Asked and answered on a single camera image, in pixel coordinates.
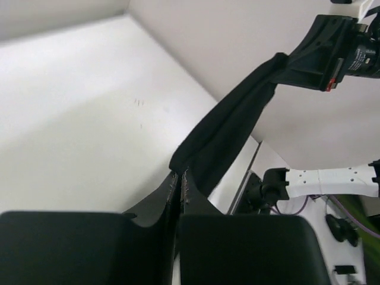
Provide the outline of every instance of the white surface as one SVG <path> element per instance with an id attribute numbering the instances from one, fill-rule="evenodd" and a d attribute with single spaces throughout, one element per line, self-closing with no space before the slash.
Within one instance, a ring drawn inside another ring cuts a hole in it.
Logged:
<path id="1" fill-rule="evenodd" d="M 367 164 L 340 169 L 295 170 L 286 173 L 290 198 L 305 195 L 354 194 L 379 197 L 373 166 Z"/>
<path id="2" fill-rule="evenodd" d="M 268 144 L 263 142 L 252 165 L 252 171 L 262 178 L 267 169 L 278 167 L 289 168 L 287 163 Z M 291 214 L 299 211 L 304 202 L 305 197 L 298 197 L 289 201 L 280 201 L 278 207 L 282 213 Z M 330 208 L 328 208 L 328 213 L 336 214 Z M 316 201 L 310 199 L 300 216 L 307 219 L 313 227 L 329 273 L 333 271 L 335 265 L 349 263 L 357 269 L 356 278 L 365 284 L 362 244 L 354 248 L 348 241 L 340 243 L 334 239 L 325 221 L 325 202 L 322 199 L 317 199 Z M 337 278 L 340 284 L 345 284 L 345 276 Z"/>
<path id="3" fill-rule="evenodd" d="M 128 16 L 0 46 L 0 212 L 124 211 L 215 105 Z M 212 202 L 226 211 L 251 138 Z"/>
<path id="4" fill-rule="evenodd" d="M 0 40 L 123 13 L 129 0 L 1 0 Z"/>
<path id="5" fill-rule="evenodd" d="M 290 53 L 330 5 L 330 0 L 131 0 L 129 9 L 220 100 L 276 52 Z M 330 93 L 281 85 L 254 137 L 294 169 L 376 160 L 379 86 L 380 80 L 354 77 Z"/>
<path id="6" fill-rule="evenodd" d="M 374 0 L 354 0 L 351 4 L 331 4 L 330 15 L 343 15 L 358 19 L 360 23 Z"/>

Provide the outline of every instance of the cable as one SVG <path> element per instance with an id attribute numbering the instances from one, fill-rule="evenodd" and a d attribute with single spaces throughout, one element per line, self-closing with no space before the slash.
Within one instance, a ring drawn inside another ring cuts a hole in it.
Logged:
<path id="1" fill-rule="evenodd" d="M 288 216 L 297 216 L 299 215 L 305 208 L 306 208 L 306 205 L 308 204 L 308 201 L 309 201 L 309 196 L 306 196 L 306 199 L 305 199 L 305 202 L 303 203 L 301 209 L 299 209 L 297 212 L 295 212 L 294 214 L 283 214 L 280 212 L 280 210 L 278 209 L 278 206 L 277 204 L 274 205 L 274 208 L 271 207 L 271 210 L 274 211 L 276 214 L 278 215 L 288 215 Z"/>
<path id="2" fill-rule="evenodd" d="M 364 232 L 368 233 L 369 235 L 380 239 L 380 235 L 378 233 L 375 233 L 374 231 L 368 229 L 366 226 L 364 226 L 362 223 L 360 223 L 358 220 L 354 218 L 353 215 L 350 214 L 350 212 L 344 207 L 344 205 L 338 200 L 337 197 L 330 195 L 329 198 L 334 201 L 335 204 L 345 213 L 345 215 L 359 228 L 361 228 Z"/>
<path id="3" fill-rule="evenodd" d="M 375 8 L 372 8 L 372 9 L 368 10 L 367 14 L 365 15 L 365 18 L 369 17 L 369 16 L 372 16 L 372 15 L 375 15 L 378 12 L 380 12 L 380 6 L 377 6 Z"/>

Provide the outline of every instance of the black cloth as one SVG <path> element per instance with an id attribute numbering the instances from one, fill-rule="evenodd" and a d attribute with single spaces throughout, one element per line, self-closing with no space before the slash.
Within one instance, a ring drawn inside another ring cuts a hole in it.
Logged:
<path id="1" fill-rule="evenodd" d="M 208 197 L 240 153 L 277 84 L 287 55 L 277 53 L 236 86 L 191 131 L 175 151 L 170 169 L 181 176 L 191 169 L 195 184 Z"/>

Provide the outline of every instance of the white plastic part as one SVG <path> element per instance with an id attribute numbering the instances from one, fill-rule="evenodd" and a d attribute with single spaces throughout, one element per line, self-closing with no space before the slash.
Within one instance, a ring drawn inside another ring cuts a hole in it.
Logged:
<path id="1" fill-rule="evenodd" d="M 374 0 L 353 0 L 351 4 L 331 4 L 330 15 L 349 16 L 358 19 L 360 23 Z"/>
<path id="2" fill-rule="evenodd" d="M 379 197 L 379 185 L 372 166 L 324 170 L 294 170 L 286 173 L 289 198 L 305 195 L 356 194 Z"/>

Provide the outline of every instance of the purple cable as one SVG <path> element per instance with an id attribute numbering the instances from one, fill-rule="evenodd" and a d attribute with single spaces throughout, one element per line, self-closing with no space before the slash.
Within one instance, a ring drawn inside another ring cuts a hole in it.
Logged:
<path id="1" fill-rule="evenodd" d="M 271 208 L 272 211 L 274 211 L 276 214 L 278 215 L 290 215 L 290 216 L 296 216 L 296 215 L 299 215 L 305 208 L 306 208 L 306 205 L 308 204 L 308 201 L 309 201 L 309 196 L 306 196 L 306 199 L 305 199 L 305 202 L 303 203 L 301 209 L 299 209 L 299 211 L 295 212 L 294 214 L 283 214 L 281 213 L 277 206 L 276 206 L 276 210 L 273 209 L 273 207 Z"/>
<path id="2" fill-rule="evenodd" d="M 355 224 L 357 225 L 359 228 L 361 228 L 364 232 L 370 234 L 371 236 L 375 237 L 375 238 L 378 238 L 380 239 L 380 235 L 378 233 L 375 233 L 374 231 L 368 229 L 366 226 L 364 226 L 362 223 L 360 223 L 358 220 L 356 220 L 351 214 L 350 212 L 344 208 L 344 205 L 338 200 L 338 198 L 336 198 L 335 196 L 329 196 L 329 198 L 331 200 L 334 201 L 334 203 L 336 203 L 338 205 L 338 207 L 345 213 L 345 215 Z"/>

